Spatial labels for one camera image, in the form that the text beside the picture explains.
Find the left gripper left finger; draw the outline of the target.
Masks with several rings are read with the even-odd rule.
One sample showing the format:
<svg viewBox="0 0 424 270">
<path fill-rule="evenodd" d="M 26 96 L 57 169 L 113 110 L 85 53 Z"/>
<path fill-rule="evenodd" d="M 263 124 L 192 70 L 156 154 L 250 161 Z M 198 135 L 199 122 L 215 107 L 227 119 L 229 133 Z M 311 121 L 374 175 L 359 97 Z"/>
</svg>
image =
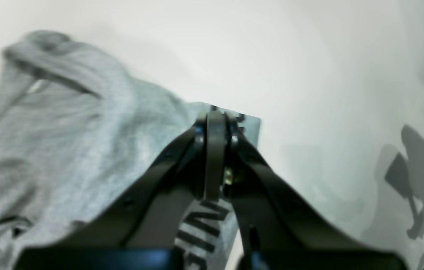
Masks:
<svg viewBox="0 0 424 270">
<path fill-rule="evenodd" d="M 97 219 L 24 251 L 16 270 L 182 270 L 174 246 L 193 200 L 216 200 L 216 112 L 201 113 Z"/>
</svg>

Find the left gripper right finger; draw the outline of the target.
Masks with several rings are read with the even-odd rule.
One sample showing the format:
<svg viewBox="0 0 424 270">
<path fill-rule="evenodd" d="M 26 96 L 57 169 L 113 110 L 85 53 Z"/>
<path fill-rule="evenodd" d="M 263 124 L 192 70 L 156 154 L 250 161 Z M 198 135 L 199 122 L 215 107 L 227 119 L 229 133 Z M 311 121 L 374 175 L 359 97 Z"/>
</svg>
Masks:
<svg viewBox="0 0 424 270">
<path fill-rule="evenodd" d="M 212 111 L 212 187 L 233 206 L 243 247 L 238 270 L 405 270 L 327 222 L 274 173 L 238 128 Z"/>
</svg>

